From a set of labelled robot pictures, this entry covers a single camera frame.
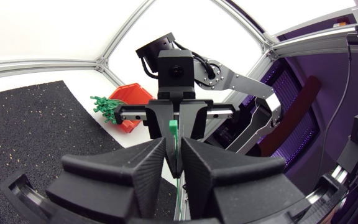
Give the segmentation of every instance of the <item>purple wall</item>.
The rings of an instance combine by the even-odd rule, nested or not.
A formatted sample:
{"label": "purple wall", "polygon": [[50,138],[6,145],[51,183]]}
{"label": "purple wall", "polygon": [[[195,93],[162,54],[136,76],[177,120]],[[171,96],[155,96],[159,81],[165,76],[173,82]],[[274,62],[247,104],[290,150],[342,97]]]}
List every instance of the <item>purple wall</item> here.
{"label": "purple wall", "polygon": [[[317,177],[321,145],[326,126],[344,91],[347,78],[347,54],[321,54],[288,58],[298,79],[303,84],[310,75],[320,79],[322,87],[313,104],[321,134],[309,151],[287,172],[287,176],[300,190],[308,194]],[[352,54],[351,79],[345,100],[333,121],[326,141],[323,169],[325,173],[335,167],[350,135],[353,117],[358,114],[358,54]]]}

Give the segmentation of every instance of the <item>camera lens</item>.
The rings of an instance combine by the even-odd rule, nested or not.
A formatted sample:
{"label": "camera lens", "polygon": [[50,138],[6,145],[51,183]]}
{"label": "camera lens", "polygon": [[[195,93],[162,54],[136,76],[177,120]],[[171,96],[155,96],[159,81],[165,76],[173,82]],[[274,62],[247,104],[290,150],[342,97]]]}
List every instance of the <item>camera lens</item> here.
{"label": "camera lens", "polygon": [[184,73],[183,68],[181,68],[181,66],[178,65],[175,65],[169,69],[169,74],[173,78],[180,78],[183,75],[183,73]]}

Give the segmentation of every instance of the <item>white wall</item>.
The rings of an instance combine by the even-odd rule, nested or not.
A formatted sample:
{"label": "white wall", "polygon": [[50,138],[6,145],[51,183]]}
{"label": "white wall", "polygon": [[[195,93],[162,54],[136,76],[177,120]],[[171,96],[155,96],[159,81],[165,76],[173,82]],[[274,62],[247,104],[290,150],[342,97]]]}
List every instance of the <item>white wall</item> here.
{"label": "white wall", "polygon": [[0,0],[0,60],[95,60],[142,0]]}

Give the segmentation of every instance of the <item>green plastic part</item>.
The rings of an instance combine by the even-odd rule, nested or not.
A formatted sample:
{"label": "green plastic part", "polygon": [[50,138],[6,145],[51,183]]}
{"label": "green plastic part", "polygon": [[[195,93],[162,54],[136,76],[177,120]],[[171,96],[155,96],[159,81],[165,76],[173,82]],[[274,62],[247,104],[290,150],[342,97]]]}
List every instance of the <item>green plastic part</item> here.
{"label": "green plastic part", "polygon": [[178,159],[178,121],[169,121],[169,131],[174,135],[175,138],[175,157]]}
{"label": "green plastic part", "polygon": [[91,99],[96,100],[95,105],[97,107],[93,109],[94,112],[102,112],[103,116],[107,119],[104,122],[111,121],[112,124],[117,124],[116,118],[114,117],[114,110],[118,105],[125,105],[126,103],[122,100],[112,100],[106,97],[91,96]]}

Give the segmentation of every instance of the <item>white panel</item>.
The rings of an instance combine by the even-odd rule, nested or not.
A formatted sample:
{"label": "white panel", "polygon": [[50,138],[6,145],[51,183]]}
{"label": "white panel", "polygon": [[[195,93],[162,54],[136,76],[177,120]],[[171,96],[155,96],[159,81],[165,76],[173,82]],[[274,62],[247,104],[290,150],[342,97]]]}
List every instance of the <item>white panel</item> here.
{"label": "white panel", "polygon": [[[150,140],[149,130],[143,124],[139,124],[133,132],[124,133],[118,126],[105,123],[106,119],[102,113],[95,113],[94,100],[90,96],[109,96],[116,87],[109,82],[104,75],[95,70],[61,71],[61,72],[40,72],[23,75],[14,75],[0,78],[0,91],[20,88],[23,86],[36,85],[47,82],[63,80],[82,104],[85,110],[122,146],[131,147]],[[169,171],[168,165],[164,162],[162,177],[171,184],[176,184]]]}
{"label": "white panel", "polygon": [[[209,0],[157,0],[112,53],[111,70],[124,83],[139,83],[154,97],[158,83],[143,71],[135,50],[172,32],[179,44],[245,75],[261,56],[260,45],[226,12]],[[222,102],[231,90],[196,88],[197,98]]]}
{"label": "white panel", "polygon": [[326,16],[323,20],[350,14],[350,8],[356,6],[354,0],[236,0],[235,2],[271,35],[281,34],[283,30],[329,14],[333,16]]}
{"label": "white panel", "polygon": [[0,0],[0,60],[95,60],[142,0]]}

